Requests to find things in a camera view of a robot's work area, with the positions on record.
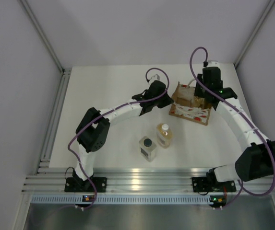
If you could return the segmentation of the amber bottle white cap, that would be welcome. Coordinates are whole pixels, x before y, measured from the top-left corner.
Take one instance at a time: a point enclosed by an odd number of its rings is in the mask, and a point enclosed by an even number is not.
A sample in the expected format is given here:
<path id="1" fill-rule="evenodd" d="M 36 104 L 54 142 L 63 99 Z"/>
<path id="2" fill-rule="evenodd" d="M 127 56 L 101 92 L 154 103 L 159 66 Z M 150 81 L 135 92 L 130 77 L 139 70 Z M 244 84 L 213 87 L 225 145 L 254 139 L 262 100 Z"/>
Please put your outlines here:
<path id="1" fill-rule="evenodd" d="M 202 108 L 202 109 L 207 108 L 204 98 L 198 97 L 198 96 L 193 97 L 192 105 L 193 107 L 196 107 L 196 108 Z"/>
<path id="2" fill-rule="evenodd" d="M 158 144 L 165 149 L 171 145 L 173 134 L 168 124 L 160 123 L 157 125 L 156 138 Z"/>

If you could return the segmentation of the clear square bottle black cap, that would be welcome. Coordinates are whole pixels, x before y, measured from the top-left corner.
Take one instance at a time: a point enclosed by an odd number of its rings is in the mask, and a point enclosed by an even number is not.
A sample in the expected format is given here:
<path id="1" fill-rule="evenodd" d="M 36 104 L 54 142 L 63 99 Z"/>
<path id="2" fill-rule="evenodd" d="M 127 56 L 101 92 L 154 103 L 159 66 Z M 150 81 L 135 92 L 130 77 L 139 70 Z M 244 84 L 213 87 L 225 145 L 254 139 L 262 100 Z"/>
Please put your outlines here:
<path id="1" fill-rule="evenodd" d="M 141 155 L 148 161 L 152 162 L 156 157 L 157 145 L 152 139 L 147 136 L 139 140 L 139 149 Z"/>

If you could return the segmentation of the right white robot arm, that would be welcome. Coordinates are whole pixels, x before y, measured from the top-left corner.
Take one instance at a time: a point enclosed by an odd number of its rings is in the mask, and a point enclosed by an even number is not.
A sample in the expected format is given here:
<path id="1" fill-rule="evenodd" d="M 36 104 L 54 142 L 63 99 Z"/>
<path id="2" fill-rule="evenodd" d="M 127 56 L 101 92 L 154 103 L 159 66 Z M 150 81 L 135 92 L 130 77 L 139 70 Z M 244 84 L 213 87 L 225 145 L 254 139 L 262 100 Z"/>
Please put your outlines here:
<path id="1" fill-rule="evenodd" d="M 275 141 L 248 118 L 236 93 L 230 87 L 223 87 L 218 63 L 205 61 L 197 79 L 195 95 L 204 98 L 225 120 L 242 151 L 234 163 L 209 170 L 208 187 L 219 190 L 228 181 L 248 182 L 270 175 L 275 179 Z"/>

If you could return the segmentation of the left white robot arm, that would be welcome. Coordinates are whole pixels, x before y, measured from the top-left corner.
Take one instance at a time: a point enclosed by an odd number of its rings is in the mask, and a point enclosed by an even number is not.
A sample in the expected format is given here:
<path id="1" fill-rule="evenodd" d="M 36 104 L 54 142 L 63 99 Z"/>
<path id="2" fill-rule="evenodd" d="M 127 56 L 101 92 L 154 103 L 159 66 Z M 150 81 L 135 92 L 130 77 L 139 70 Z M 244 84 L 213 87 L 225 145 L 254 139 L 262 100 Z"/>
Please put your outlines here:
<path id="1" fill-rule="evenodd" d="M 105 110 L 94 107 L 88 109 L 67 146 L 68 151 L 76 157 L 77 166 L 73 169 L 72 176 L 66 178 L 64 191 L 105 192 L 106 188 L 101 184 L 106 183 L 106 178 L 94 177 L 94 161 L 95 152 L 105 144 L 110 127 L 151 112 L 154 107 L 164 108 L 172 104 L 168 88 L 169 83 L 155 80 L 148 89 L 134 95 L 122 105 Z"/>

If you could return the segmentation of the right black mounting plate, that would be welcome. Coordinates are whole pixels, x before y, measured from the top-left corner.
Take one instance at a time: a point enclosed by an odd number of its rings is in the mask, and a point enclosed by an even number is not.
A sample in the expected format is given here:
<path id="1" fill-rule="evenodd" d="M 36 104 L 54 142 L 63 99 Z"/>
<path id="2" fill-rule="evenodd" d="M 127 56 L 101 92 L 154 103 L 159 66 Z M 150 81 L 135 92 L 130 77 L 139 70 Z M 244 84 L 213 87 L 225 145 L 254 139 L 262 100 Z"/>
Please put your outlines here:
<path id="1" fill-rule="evenodd" d="M 207 194 L 212 192 L 236 192 L 234 181 L 210 182 L 206 177 L 192 177 L 192 187 L 194 193 Z"/>

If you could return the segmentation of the black mounting plate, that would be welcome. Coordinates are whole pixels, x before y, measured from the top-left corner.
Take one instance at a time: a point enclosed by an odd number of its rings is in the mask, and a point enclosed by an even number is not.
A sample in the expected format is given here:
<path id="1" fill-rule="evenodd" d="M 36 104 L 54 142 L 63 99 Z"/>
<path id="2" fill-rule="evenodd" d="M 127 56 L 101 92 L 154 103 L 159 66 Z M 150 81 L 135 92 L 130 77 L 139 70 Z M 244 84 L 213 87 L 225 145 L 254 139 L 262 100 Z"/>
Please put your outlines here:
<path id="1" fill-rule="evenodd" d="M 207 194 L 212 192 L 236 192 L 234 181 L 210 182 L 206 177 L 192 177 L 192 187 L 194 193 Z"/>
<path id="2" fill-rule="evenodd" d="M 96 187 L 98 193 L 105 193 L 107 187 L 106 177 L 90 177 L 91 181 Z M 89 182 L 89 180 L 83 181 L 80 178 L 68 177 L 64 188 L 65 192 L 69 193 L 81 193 L 81 192 L 94 192 L 95 189 Z"/>

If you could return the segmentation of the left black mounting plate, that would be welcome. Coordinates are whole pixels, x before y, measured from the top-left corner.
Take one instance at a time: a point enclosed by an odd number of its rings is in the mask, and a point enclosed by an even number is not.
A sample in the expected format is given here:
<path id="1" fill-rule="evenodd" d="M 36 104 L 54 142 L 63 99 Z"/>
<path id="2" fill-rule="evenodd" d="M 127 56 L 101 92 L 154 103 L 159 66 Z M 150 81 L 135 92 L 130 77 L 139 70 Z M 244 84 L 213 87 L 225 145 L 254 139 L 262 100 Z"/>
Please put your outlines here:
<path id="1" fill-rule="evenodd" d="M 98 193 L 105 193 L 107 187 L 106 177 L 90 177 L 91 181 L 96 187 Z M 65 192 L 69 193 L 81 193 L 81 192 L 94 192 L 95 189 L 89 182 L 89 180 L 83 181 L 80 178 L 68 177 L 64 188 Z"/>

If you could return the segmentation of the right aluminium frame post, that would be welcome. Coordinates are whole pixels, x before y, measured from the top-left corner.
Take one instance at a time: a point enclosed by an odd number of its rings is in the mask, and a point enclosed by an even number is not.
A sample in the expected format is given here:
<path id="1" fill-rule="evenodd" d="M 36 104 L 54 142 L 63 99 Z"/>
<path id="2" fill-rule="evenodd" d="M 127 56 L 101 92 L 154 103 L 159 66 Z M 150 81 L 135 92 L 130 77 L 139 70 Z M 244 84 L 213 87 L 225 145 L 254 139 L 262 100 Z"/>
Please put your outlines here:
<path id="1" fill-rule="evenodd" d="M 261 31 L 262 27 L 265 25 L 266 20 L 269 18 L 271 12 L 275 8 L 275 0 L 268 0 L 266 2 L 266 5 L 262 9 L 259 17 L 257 18 L 257 21 L 253 24 L 253 28 L 251 32 L 249 33 L 247 39 L 245 40 L 242 48 L 239 51 L 239 54 L 237 55 L 235 61 L 234 61 L 234 67 L 235 69 L 238 68 L 240 63 L 245 58 L 246 54 L 248 53 L 250 47 L 253 45 L 255 39 L 257 38 L 259 32 Z"/>

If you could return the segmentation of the aluminium frame post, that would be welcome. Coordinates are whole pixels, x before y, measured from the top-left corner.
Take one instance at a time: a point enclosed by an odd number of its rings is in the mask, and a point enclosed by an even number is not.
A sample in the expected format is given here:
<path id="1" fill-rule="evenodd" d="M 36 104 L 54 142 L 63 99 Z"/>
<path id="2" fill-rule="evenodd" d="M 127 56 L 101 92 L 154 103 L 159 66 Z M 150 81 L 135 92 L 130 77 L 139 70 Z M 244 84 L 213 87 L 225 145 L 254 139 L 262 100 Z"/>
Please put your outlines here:
<path id="1" fill-rule="evenodd" d="M 46 33 L 44 32 L 39 20 L 37 19 L 35 13 L 33 12 L 29 2 L 27 0 L 18 0 L 18 3 L 21 5 L 23 11 L 25 12 L 27 18 L 30 20 L 32 26 L 34 27 L 39 39 L 43 43 L 45 49 L 47 50 L 48 54 L 52 58 L 54 64 L 56 65 L 57 69 L 60 73 L 64 72 L 64 67 L 62 66 L 57 54 L 52 47 Z"/>
<path id="2" fill-rule="evenodd" d="M 262 27 L 265 25 L 266 20 L 269 18 L 271 12 L 275 8 L 275 0 L 268 0 L 266 2 L 266 5 L 262 9 L 259 17 L 257 18 L 257 21 L 253 24 L 253 28 L 251 32 L 249 33 L 247 39 L 245 40 L 242 48 L 239 51 L 239 54 L 237 55 L 235 61 L 234 61 L 234 67 L 235 69 L 238 68 L 240 63 L 245 58 L 246 54 L 248 53 L 250 47 L 253 45 L 255 39 L 257 38 L 259 32 L 261 31 Z"/>

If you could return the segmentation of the left aluminium frame post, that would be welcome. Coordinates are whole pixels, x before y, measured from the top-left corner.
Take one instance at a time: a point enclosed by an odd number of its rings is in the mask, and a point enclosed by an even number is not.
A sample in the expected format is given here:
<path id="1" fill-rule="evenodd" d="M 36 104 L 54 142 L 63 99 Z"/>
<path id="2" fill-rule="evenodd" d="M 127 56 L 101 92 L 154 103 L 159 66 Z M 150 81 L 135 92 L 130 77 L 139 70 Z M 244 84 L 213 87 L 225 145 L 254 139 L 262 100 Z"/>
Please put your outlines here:
<path id="1" fill-rule="evenodd" d="M 27 0 L 18 0 L 18 3 L 21 5 L 23 11 L 25 12 L 27 18 L 30 20 L 32 26 L 34 27 L 39 39 L 43 43 L 45 49 L 47 50 L 48 54 L 52 58 L 54 64 L 56 65 L 57 69 L 60 73 L 64 72 L 64 67 L 62 66 L 57 54 L 52 47 L 46 33 L 44 32 L 39 20 L 37 19 L 35 13 L 33 12 L 29 2 Z"/>

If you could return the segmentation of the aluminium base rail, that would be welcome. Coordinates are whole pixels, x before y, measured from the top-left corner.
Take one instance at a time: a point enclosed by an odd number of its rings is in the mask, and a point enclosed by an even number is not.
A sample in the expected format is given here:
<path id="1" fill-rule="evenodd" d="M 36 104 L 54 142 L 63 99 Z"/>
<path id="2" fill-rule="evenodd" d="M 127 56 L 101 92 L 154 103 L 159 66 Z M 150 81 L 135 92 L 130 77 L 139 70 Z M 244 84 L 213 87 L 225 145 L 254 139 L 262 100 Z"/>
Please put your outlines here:
<path id="1" fill-rule="evenodd" d="M 207 168 L 121 169 L 95 168 L 96 177 L 107 178 L 107 193 L 180 193 L 191 194 L 192 178 L 205 176 Z M 24 181 L 24 193 L 64 192 L 65 177 L 71 169 L 40 167 Z"/>

